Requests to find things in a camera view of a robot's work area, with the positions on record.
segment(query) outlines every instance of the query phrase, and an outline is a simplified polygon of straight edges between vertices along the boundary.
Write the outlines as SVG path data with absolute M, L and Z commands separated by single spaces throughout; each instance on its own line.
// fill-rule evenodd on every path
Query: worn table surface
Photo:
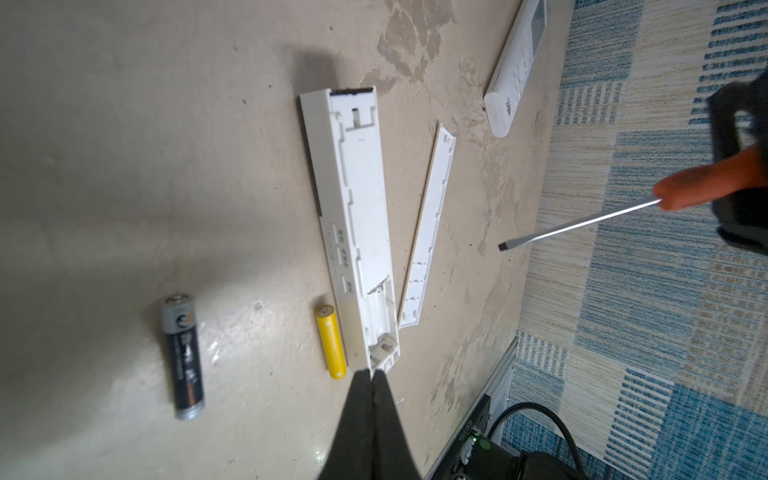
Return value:
M 312 478 L 351 375 L 296 96 L 379 89 L 402 291 L 435 127 L 458 137 L 427 304 L 389 374 L 426 472 L 517 329 L 571 11 L 507 138 L 502 0 L 14 2 L 0 16 L 0 477 Z M 207 407 L 174 419 L 155 302 L 197 295 Z

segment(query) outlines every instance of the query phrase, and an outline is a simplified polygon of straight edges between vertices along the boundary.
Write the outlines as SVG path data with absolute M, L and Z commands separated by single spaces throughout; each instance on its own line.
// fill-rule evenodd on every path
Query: blue and white carpet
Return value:
M 577 0 L 539 227 L 710 162 L 707 96 L 767 59 L 768 0 Z M 768 478 L 768 257 L 716 226 L 651 207 L 532 247 L 510 403 L 592 478 Z M 570 461 L 535 413 L 504 440 Z

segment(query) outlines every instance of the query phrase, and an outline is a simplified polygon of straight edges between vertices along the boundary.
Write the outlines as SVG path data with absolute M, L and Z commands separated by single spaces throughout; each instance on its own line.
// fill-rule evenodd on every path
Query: battery label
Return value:
M 197 347 L 197 327 L 168 335 L 170 362 L 174 372 L 176 408 L 189 409 L 203 400 L 200 375 L 200 350 Z

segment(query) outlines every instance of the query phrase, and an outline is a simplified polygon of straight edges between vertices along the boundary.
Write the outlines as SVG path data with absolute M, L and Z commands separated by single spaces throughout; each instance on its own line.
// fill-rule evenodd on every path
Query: black and silver battery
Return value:
M 162 303 L 161 318 L 170 350 L 176 417 L 191 420 L 205 406 L 194 297 L 186 293 L 170 295 Z

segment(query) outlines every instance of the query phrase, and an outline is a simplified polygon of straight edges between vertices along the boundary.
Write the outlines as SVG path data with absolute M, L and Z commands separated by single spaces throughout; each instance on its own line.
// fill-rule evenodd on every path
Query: white plastic device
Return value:
M 422 315 L 429 267 L 432 265 L 442 202 L 448 188 L 448 175 L 451 173 L 455 146 L 456 137 L 440 125 L 432 149 L 432 162 L 429 165 L 427 186 L 419 213 L 419 226 L 416 229 L 406 287 L 400 303 L 400 328 L 418 325 Z
M 495 137 L 509 134 L 546 26 L 547 0 L 524 0 L 483 98 Z
M 347 362 L 388 372 L 400 341 L 376 89 L 299 99 Z

